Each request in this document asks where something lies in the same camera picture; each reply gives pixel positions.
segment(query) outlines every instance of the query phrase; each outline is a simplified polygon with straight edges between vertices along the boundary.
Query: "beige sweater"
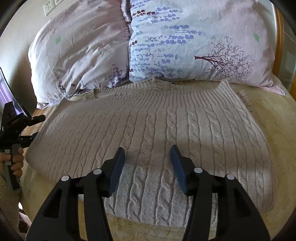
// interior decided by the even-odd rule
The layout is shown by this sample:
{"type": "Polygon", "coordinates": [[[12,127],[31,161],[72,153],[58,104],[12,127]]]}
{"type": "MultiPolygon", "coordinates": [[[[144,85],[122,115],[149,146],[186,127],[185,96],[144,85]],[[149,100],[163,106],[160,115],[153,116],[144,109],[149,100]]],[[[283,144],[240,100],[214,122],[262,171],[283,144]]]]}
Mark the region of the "beige sweater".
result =
{"type": "MultiPolygon", "coordinates": [[[[183,156],[211,174],[234,174],[259,211],[274,202],[274,179],[265,137],[226,81],[194,90],[160,80],[95,91],[95,99],[64,99],[44,123],[26,155],[46,177],[80,177],[126,151],[117,193],[106,212],[143,223],[185,226],[191,198],[181,192],[170,161],[183,156]]],[[[213,222],[217,215],[214,211],[213,222]]]]}

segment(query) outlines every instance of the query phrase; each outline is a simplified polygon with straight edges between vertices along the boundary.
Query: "finger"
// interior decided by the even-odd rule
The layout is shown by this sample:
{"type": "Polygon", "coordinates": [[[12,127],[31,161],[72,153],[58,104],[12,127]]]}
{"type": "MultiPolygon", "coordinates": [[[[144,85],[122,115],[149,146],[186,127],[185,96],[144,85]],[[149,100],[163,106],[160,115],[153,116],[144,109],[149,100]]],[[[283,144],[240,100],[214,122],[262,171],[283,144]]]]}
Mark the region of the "finger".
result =
{"type": "Polygon", "coordinates": [[[13,158],[12,158],[12,161],[14,163],[17,163],[17,162],[20,162],[20,161],[23,161],[23,160],[24,160],[24,156],[21,155],[21,154],[17,154],[15,156],[13,156],[13,158]]]}
{"type": "Polygon", "coordinates": [[[13,174],[14,174],[15,176],[21,176],[21,175],[22,175],[22,170],[21,170],[21,169],[18,169],[18,170],[16,170],[16,171],[14,171],[13,174]]]}
{"type": "Polygon", "coordinates": [[[21,169],[24,166],[24,163],[21,162],[17,162],[16,164],[11,166],[11,170],[16,171],[18,169],[21,169]]]}
{"type": "Polygon", "coordinates": [[[21,154],[21,155],[24,154],[24,149],[21,147],[19,148],[19,154],[21,154]]]}
{"type": "Polygon", "coordinates": [[[5,152],[0,153],[0,162],[2,162],[2,161],[10,161],[10,159],[11,159],[10,154],[7,154],[5,152]]]}

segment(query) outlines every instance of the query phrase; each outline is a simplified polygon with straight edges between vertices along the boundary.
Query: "floral pillowcase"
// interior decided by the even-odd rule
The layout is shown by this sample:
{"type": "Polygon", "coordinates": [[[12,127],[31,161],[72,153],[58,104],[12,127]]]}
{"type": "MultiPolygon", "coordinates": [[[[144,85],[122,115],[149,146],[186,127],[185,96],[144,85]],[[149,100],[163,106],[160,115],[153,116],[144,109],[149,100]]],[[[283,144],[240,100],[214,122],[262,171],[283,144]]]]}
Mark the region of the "floral pillowcase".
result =
{"type": "Polygon", "coordinates": [[[29,49],[37,107],[128,81],[130,32],[119,0],[77,0],[51,19],[29,49]]]}
{"type": "Polygon", "coordinates": [[[253,0],[131,0],[130,80],[221,80],[285,95],[253,0]]]}

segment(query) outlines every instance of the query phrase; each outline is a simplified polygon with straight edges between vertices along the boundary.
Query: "wall socket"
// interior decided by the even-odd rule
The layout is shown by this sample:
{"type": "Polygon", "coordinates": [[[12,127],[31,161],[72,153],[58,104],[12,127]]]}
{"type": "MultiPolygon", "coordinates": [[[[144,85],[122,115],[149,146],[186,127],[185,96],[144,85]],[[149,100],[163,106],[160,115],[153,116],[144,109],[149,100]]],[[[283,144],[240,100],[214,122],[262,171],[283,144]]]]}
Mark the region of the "wall socket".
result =
{"type": "Polygon", "coordinates": [[[43,5],[45,16],[47,16],[56,7],[54,0],[46,0],[43,5]]]}
{"type": "Polygon", "coordinates": [[[54,0],[56,6],[57,6],[58,4],[60,4],[62,1],[63,1],[63,0],[54,0]]]}

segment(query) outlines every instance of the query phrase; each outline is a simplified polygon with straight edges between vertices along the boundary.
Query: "tree print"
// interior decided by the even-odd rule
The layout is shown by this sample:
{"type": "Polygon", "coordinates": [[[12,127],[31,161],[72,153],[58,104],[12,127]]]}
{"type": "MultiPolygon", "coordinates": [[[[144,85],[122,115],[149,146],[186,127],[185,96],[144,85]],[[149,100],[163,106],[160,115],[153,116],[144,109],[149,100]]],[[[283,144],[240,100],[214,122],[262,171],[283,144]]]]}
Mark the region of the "tree print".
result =
{"type": "Polygon", "coordinates": [[[230,37],[220,39],[218,42],[213,37],[210,43],[212,52],[207,56],[194,56],[196,60],[205,60],[211,64],[205,73],[214,75],[219,79],[232,78],[236,81],[244,81],[252,71],[253,60],[238,45],[232,44],[230,37]]]}
{"type": "Polygon", "coordinates": [[[122,33],[124,39],[130,39],[131,35],[128,27],[129,24],[131,24],[131,22],[125,22],[124,26],[120,28],[120,32],[122,33]]]}

